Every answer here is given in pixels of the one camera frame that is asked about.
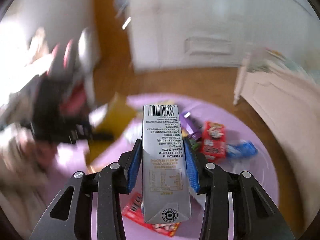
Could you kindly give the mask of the blue plastic wrapper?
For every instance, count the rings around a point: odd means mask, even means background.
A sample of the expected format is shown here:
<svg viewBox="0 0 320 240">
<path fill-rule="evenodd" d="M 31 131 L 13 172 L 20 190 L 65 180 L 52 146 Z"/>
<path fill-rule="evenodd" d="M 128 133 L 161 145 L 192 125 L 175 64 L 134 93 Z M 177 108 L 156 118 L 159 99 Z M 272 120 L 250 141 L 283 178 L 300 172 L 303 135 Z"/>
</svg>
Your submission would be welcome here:
<svg viewBox="0 0 320 240">
<path fill-rule="evenodd" d="M 251 141 L 233 141 L 226 145 L 226 156 L 232 159 L 251 158 L 258 154 L 258 149 Z"/>
</svg>

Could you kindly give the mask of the red snack box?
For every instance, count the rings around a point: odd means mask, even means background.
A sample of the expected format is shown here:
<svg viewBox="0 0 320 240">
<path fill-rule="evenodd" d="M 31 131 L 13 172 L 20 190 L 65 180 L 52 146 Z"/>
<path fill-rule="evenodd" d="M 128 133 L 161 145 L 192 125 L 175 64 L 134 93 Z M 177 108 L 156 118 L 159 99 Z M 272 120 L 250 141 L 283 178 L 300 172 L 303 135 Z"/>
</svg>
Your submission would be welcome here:
<svg viewBox="0 0 320 240">
<path fill-rule="evenodd" d="M 211 163 L 226 158 L 226 129 L 224 125 L 211 121 L 204 123 L 201 152 Z"/>
<path fill-rule="evenodd" d="M 127 204 L 122 208 L 121 214 L 123 217 L 133 221 L 134 223 L 142 226 L 145 229 L 149 229 L 153 232 L 156 232 L 162 236 L 174 237 L 178 228 L 180 227 L 180 222 L 176 220 L 177 212 L 173 209 L 169 209 L 168 219 L 163 219 L 161 212 L 156 213 L 155 218 L 146 219 L 144 200 L 142 193 L 134 192 L 130 195 L 130 198 Z"/>
</svg>

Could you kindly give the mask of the silver drink carton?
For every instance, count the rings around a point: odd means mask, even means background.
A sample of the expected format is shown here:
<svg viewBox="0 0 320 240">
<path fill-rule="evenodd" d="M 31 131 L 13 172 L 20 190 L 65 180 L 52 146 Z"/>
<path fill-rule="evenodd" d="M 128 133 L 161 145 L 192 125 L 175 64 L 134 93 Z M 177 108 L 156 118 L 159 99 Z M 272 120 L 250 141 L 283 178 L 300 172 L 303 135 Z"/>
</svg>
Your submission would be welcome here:
<svg viewBox="0 0 320 240">
<path fill-rule="evenodd" d="M 191 219 L 189 181 L 177 105 L 149 104 L 143 107 L 142 196 L 145 218 L 169 209 L 179 222 Z"/>
</svg>

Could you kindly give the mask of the green gum pack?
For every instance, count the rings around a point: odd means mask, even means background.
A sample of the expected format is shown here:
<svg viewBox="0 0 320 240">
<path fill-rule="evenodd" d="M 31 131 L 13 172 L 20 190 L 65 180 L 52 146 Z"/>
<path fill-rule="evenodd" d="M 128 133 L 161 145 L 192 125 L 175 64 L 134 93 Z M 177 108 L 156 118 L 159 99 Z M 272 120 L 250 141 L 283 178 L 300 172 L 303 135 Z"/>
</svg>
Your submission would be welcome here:
<svg viewBox="0 0 320 240">
<path fill-rule="evenodd" d="M 201 142 L 196 141 L 193 137 L 189 137 L 189 142 L 190 142 L 191 148 L 194 151 L 200 152 L 200 150 L 201 150 Z"/>
</svg>

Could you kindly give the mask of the flat red snack box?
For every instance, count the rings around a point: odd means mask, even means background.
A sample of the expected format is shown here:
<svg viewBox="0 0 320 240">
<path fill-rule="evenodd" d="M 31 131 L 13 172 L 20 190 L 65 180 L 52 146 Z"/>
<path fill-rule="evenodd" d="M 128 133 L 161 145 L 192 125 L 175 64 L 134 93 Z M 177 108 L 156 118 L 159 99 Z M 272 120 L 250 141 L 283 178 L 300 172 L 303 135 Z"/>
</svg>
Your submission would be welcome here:
<svg viewBox="0 0 320 240">
<path fill-rule="evenodd" d="M 145 229 L 149 229 L 153 232 L 156 232 L 162 236 L 174 237 L 178 228 L 180 227 L 180 222 L 176 220 L 177 212 L 173 209 L 169 209 L 168 219 L 163 219 L 161 212 L 156 213 L 155 218 L 146 219 L 144 200 L 142 193 L 134 192 L 130 195 L 130 198 L 127 204 L 122 208 L 121 214 L 123 217 L 133 221 L 134 223 L 142 226 Z"/>
</svg>

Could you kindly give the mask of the yellow bag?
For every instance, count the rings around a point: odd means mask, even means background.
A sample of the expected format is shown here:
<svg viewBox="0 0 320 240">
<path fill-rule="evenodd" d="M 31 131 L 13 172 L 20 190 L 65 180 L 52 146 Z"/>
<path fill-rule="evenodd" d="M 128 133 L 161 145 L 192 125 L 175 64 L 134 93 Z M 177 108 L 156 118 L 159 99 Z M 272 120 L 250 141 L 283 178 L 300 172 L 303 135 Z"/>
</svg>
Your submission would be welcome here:
<svg viewBox="0 0 320 240">
<path fill-rule="evenodd" d="M 89 150 L 85 155 L 86 165 L 91 165 L 99 155 L 120 138 L 137 112 L 126 103 L 126 97 L 116 93 L 108 103 L 102 122 L 93 130 L 93 135 L 111 135 L 111 139 L 92 138 L 88 141 Z"/>
</svg>

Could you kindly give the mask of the purple tube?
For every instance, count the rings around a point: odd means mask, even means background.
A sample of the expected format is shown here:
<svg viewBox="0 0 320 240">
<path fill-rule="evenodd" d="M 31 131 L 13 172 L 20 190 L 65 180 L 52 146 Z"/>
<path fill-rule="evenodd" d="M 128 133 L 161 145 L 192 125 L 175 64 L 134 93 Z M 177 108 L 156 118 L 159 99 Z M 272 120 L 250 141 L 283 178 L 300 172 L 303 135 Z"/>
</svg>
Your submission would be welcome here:
<svg viewBox="0 0 320 240">
<path fill-rule="evenodd" d="M 180 114 L 180 121 L 184 130 L 195 141 L 202 138 L 202 125 L 192 116 L 189 111 Z"/>
</svg>

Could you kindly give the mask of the black and pink clutter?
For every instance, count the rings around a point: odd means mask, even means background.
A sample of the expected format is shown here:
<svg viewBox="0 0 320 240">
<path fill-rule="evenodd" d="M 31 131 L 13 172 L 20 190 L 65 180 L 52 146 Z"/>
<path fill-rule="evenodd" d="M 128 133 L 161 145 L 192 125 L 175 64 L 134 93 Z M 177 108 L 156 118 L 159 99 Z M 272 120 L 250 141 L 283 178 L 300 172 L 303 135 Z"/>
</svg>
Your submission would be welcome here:
<svg viewBox="0 0 320 240">
<path fill-rule="evenodd" d="M 93 34 L 84 29 L 63 54 L 54 49 L 49 70 L 34 76 L 1 113 L 1 130 L 16 125 L 36 141 L 75 144 L 78 140 L 111 141 L 110 132 L 95 132 L 84 107 L 93 108 L 93 68 L 98 60 Z"/>
</svg>

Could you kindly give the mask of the white wardrobe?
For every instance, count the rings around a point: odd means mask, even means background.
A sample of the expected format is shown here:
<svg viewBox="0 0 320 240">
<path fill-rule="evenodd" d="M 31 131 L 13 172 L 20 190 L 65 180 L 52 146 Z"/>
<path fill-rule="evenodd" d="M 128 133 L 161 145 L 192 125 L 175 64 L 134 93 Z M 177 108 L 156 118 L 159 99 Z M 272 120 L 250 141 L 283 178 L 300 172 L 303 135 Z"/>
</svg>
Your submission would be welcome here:
<svg viewBox="0 0 320 240">
<path fill-rule="evenodd" d="M 301 66 L 319 58 L 319 18 L 308 0 L 128 0 L 135 70 L 238 66 L 255 48 Z"/>
</svg>

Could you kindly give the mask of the white bed frame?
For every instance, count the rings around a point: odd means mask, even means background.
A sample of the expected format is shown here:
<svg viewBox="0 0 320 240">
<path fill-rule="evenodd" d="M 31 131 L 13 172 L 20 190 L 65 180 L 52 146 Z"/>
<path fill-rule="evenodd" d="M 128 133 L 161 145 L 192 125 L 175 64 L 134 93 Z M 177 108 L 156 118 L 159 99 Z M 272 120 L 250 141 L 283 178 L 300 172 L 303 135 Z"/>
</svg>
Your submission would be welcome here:
<svg viewBox="0 0 320 240">
<path fill-rule="evenodd" d="M 247 53 L 238 69 L 233 103 L 247 101 L 283 149 L 299 187 L 304 220 L 319 211 L 319 85 L 291 70 L 265 48 Z"/>
</svg>

